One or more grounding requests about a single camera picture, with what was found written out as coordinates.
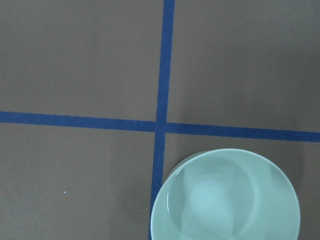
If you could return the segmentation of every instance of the bowl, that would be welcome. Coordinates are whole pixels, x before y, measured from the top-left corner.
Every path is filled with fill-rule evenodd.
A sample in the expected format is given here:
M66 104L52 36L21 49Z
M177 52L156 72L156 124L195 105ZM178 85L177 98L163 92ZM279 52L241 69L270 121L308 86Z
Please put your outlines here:
M182 161L162 185L152 240L297 240L300 208L287 176L263 156L218 149Z

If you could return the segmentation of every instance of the painter's tape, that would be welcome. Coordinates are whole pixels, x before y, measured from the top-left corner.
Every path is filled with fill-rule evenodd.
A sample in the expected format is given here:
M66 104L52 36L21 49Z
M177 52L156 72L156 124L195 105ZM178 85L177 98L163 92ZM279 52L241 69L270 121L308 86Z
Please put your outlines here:
M171 134L189 134L246 139L284 140L314 143L320 142L320 132L234 126L214 126L168 122L166 124L166 132Z
M155 122L0 111L0 123L154 132Z
M150 214L151 214L156 196L162 185L165 143L166 143L168 97L169 97L169 85L170 85L171 50L172 50L173 28L174 28L174 11L175 11L175 1L164 0L156 122L155 122L155 135L154 135L154 150L153 150ZM151 240L150 229L149 229L148 239Z

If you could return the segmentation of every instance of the bowl rim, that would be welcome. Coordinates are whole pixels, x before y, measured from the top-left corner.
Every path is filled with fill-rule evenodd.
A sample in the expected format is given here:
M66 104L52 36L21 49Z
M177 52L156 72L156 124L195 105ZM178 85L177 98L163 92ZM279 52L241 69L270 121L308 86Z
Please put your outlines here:
M267 159L264 156L261 156L255 152L249 151L249 150L244 150L244 149L239 149L239 148L220 148L220 149L214 149L214 150L208 150L208 151L201 151L198 153L195 153L187 158L185 158L184 160L182 160L180 163L178 163L176 165L176 167L173 168L173 170L170 172L170 174L168 175L168 177L166 178L166 180L163 182L159 192L156 195L156 198L154 200L153 203L153 207L152 207L152 211L151 211L151 215L150 215L150 234L151 234L151 238L153 240L158 240L158 239L154 239L154 218L155 218L155 208L158 204L160 195L163 194L164 188L165 186L183 169L185 168L187 165L189 165L190 163L196 161L199 158L202 158L203 156L212 154L212 153L218 153L218 152L243 152L243 153L247 153L247 154L251 154L259 159L264 160L265 162L271 164L275 169L277 169L281 175L284 177L284 179L286 180L286 182L288 183L288 186L290 188L290 191L293 193L294 195L294 201L295 201L295 207L298 211L298 217L297 217L297 228L296 228L296 240L298 239L299 236L299 232L300 232L300 226L301 226L301 212L300 212L300 205L299 205L299 200L298 200L298 196L297 193L291 183L291 181L289 180L289 178L287 177L287 175L272 161L270 161L269 159Z

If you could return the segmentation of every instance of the blue tape line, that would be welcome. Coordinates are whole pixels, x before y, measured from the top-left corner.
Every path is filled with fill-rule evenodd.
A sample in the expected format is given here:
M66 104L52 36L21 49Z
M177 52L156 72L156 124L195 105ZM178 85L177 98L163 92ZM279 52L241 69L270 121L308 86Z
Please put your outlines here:
M171 134L190 134L248 139L285 140L299 142L320 142L320 132L290 131L234 126L214 126L199 124L170 123L166 132Z
M155 122L0 111L0 123L154 132Z
M162 17L162 34L161 34L161 50L160 50L160 68L158 82L158 97L156 108L156 122L154 135L154 152L153 152L153 168L152 168L152 184L150 199L150 215L156 199L156 196L162 185L164 154L166 144L166 124L168 112L168 97L170 83L170 66L171 66L171 50L172 37L174 28L174 11L175 1L163 1L163 17Z

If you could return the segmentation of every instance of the floor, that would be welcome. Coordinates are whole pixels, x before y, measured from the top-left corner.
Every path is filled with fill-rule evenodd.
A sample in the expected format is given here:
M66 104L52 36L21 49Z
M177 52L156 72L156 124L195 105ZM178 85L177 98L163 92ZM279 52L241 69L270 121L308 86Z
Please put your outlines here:
M0 239L147 240L173 167L278 165L320 239L320 2L0 3Z

